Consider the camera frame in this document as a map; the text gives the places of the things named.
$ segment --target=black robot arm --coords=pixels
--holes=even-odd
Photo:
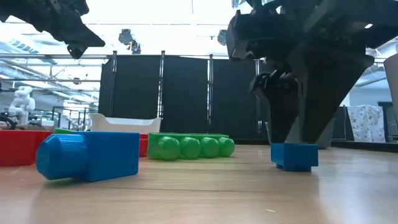
[[[266,59],[268,72],[256,77],[250,90],[268,105],[272,142],[284,142],[298,121],[301,141],[315,143],[374,63],[366,48],[398,35],[398,1],[260,2],[248,1],[253,11],[237,11],[229,23],[229,58]]]
[[[105,42],[89,30],[81,16],[89,12],[86,0],[1,0],[0,21],[15,16],[32,24],[39,32],[49,32],[65,42],[73,58],[80,58],[88,47],[103,47]]]

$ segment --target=black room divider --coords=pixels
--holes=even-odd
[[[336,118],[336,121],[333,127],[333,139],[354,141],[353,128],[351,127],[347,107],[340,106],[336,110],[334,118]]]
[[[249,84],[256,76],[255,61],[213,62],[212,133],[228,134],[233,139],[257,139],[257,101]]]
[[[112,77],[112,73],[109,73],[108,69],[105,72],[103,70],[101,76],[101,89],[105,90],[101,90],[99,94],[99,113],[116,118],[156,118],[160,56],[118,55],[116,61],[113,87],[106,87],[112,86],[109,82],[111,78],[107,77]]]
[[[207,60],[165,56],[163,132],[207,132],[207,68]]]
[[[101,88],[99,88],[99,102],[98,111],[106,117],[112,116],[111,104],[112,96],[111,92],[113,90],[112,83],[112,63],[113,60],[108,60],[106,64],[102,64],[101,71]]]

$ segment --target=table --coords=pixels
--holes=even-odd
[[[328,149],[312,173],[283,172],[267,146],[234,157],[140,160],[138,175],[47,182],[0,168],[1,223],[396,223],[398,154]]]

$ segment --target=white cloth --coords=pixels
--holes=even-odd
[[[348,115],[357,142],[385,142],[384,117],[381,106],[349,106]]]

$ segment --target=blue block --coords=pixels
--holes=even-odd
[[[52,134],[36,154],[36,168],[48,180],[88,182],[138,173],[139,133],[77,131]]]
[[[284,171],[311,172],[318,166],[318,145],[272,143],[271,161]]]

